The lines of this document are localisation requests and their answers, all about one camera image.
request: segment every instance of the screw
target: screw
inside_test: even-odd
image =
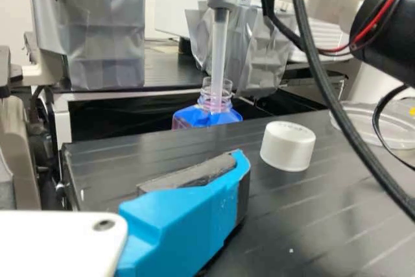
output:
[[[109,229],[113,228],[114,225],[115,225],[114,221],[103,220],[103,221],[98,222],[97,224],[95,224],[93,229],[96,230],[97,232],[103,232],[105,230],[109,230]]]

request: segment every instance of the grooved black surface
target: grooved black surface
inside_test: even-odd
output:
[[[315,132],[306,172],[285,173],[260,159],[265,125],[275,119]],[[331,126],[326,111],[66,145],[65,179],[81,210],[117,211],[145,177],[233,149],[242,149],[252,165],[248,216],[207,276],[415,275],[415,224]],[[415,174],[383,149],[373,149],[414,194]],[[403,156],[414,159],[413,151]]]

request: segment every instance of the blue liquid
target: blue liquid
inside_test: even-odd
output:
[[[209,110],[204,110],[202,106],[196,104],[174,113],[172,129],[224,125],[226,123],[238,123],[242,120],[240,113],[234,109],[212,114]]]

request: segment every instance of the gray duct tape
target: gray duct tape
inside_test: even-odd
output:
[[[40,49],[63,54],[74,90],[144,85],[145,0],[32,0]]]

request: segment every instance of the aluminum foil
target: aluminum foil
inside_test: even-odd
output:
[[[293,14],[279,13],[288,27]],[[191,48],[197,66],[211,73],[213,10],[186,10]],[[239,4],[231,11],[226,44],[225,78],[237,95],[262,97],[278,88],[291,45],[257,6]]]

